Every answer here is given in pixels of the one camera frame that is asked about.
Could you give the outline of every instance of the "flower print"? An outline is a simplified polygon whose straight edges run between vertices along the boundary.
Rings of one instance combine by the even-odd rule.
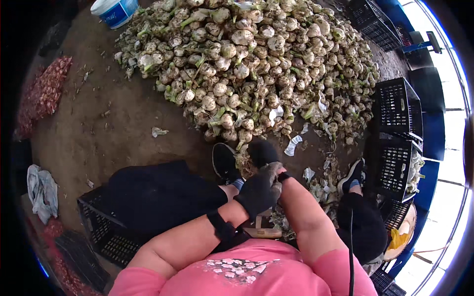
[[[252,284],[256,280],[256,277],[254,276],[248,276],[246,279],[246,282],[249,284]]]
[[[256,272],[258,272],[258,273],[262,273],[262,272],[265,270],[265,268],[266,268],[266,264],[260,265],[260,266],[258,266],[258,267],[256,267],[256,268],[252,269],[252,271],[256,271]]]

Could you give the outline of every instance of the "crate of garlic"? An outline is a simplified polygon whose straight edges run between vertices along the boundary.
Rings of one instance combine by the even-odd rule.
[[[208,141],[291,137],[299,113],[353,144],[373,117],[369,45],[311,0],[161,0],[135,12],[116,47],[126,76],[156,78]]]

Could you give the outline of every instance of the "gloved hand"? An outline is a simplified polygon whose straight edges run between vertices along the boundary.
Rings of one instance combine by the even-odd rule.
[[[282,184],[277,181],[277,171],[283,167],[281,162],[272,162],[262,167],[249,178],[234,199],[247,211],[249,220],[274,205],[282,192]]]
[[[280,161],[275,148],[269,141],[254,139],[249,143],[247,151],[254,166],[258,168],[261,168],[268,163]]]

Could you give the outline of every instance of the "dirt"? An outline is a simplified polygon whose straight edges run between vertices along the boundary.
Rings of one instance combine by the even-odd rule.
[[[154,79],[144,80],[135,74],[128,81],[124,78],[125,71],[113,61],[114,40],[122,30],[109,30],[105,23],[99,23],[91,15],[90,6],[79,13],[60,48],[65,55],[73,57],[73,64],[64,83],[59,109],[52,117],[40,120],[32,138],[35,163],[50,171],[59,185],[59,213],[64,226],[80,232],[84,232],[84,227],[76,199],[90,191],[88,179],[96,188],[120,168],[176,159],[186,160],[190,169],[202,177],[215,179],[212,145],[204,141],[202,132],[190,126],[182,116],[182,109],[152,89]],[[371,48],[383,80],[405,74],[408,67],[395,52],[386,54],[375,45]],[[91,68],[93,72],[82,83],[84,74]],[[300,131],[302,124],[302,118],[298,117],[293,129]],[[169,133],[153,138],[154,126]],[[318,137],[311,125],[302,138],[307,141],[306,149],[300,143],[295,156],[290,157],[283,154],[288,138],[269,137],[278,147],[285,167],[300,181],[307,167],[322,174],[319,168],[326,152],[332,150],[329,139]],[[342,173],[361,156],[363,141],[359,143],[358,146],[337,144]],[[116,275],[117,270],[111,264],[106,268]]]

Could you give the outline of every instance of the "black cloth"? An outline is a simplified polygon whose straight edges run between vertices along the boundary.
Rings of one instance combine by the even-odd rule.
[[[185,161],[120,169],[109,179],[103,198],[104,211],[142,242],[228,201],[215,182],[191,174]]]
[[[387,247],[387,230],[376,202],[372,202],[357,193],[342,196],[337,208],[336,229],[341,240],[350,243],[350,219],[352,219],[352,246],[355,257],[364,265],[382,254]]]

